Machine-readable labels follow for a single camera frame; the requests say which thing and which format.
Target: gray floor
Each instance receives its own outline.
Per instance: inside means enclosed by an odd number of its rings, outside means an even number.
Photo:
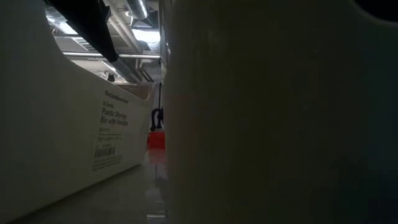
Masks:
[[[168,223],[164,163],[144,162],[13,223]]]

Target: product label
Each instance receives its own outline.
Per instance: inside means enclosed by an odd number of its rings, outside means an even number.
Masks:
[[[121,148],[124,134],[129,126],[128,103],[128,100],[110,91],[104,92],[98,134],[94,140],[93,171],[114,166],[123,160]]]

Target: red container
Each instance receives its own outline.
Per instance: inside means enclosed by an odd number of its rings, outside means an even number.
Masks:
[[[165,149],[164,132],[153,131],[148,134],[148,150]]]

